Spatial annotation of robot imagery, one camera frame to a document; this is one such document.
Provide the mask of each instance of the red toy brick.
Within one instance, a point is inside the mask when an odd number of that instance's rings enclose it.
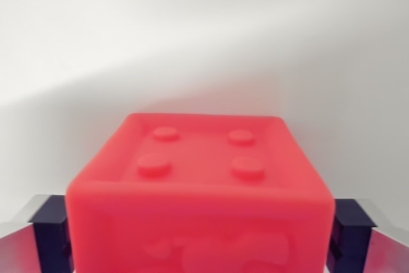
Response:
[[[132,114],[70,184],[77,273],[321,273],[334,200],[279,118]]]

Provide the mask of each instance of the navy plastic piece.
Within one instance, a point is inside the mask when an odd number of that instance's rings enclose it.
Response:
[[[73,261],[64,196],[50,196],[29,222],[34,224],[42,273],[72,273]]]
[[[336,199],[331,239],[343,254],[366,254],[376,224],[354,199]]]
[[[327,267],[331,273],[362,273],[376,224],[354,199],[336,199]]]

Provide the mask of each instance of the white backdrop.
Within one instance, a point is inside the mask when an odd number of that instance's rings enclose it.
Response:
[[[409,229],[409,0],[0,0],[0,221],[132,112],[283,117]]]

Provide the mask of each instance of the round stud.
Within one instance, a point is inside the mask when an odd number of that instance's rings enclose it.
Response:
[[[153,131],[153,135],[160,141],[174,141],[179,138],[179,132],[174,127],[158,127]]]
[[[243,180],[260,179],[264,176],[263,163],[252,157],[237,157],[231,166],[233,174]]]
[[[254,143],[254,134],[248,130],[233,130],[229,133],[229,140],[235,145],[251,145]]]
[[[143,155],[137,161],[139,174],[147,177],[163,176],[171,170],[169,159],[159,153]]]

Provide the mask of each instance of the red cube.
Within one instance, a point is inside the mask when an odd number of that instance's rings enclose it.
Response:
[[[77,273],[322,273],[334,200],[280,118],[131,114],[70,184]]]

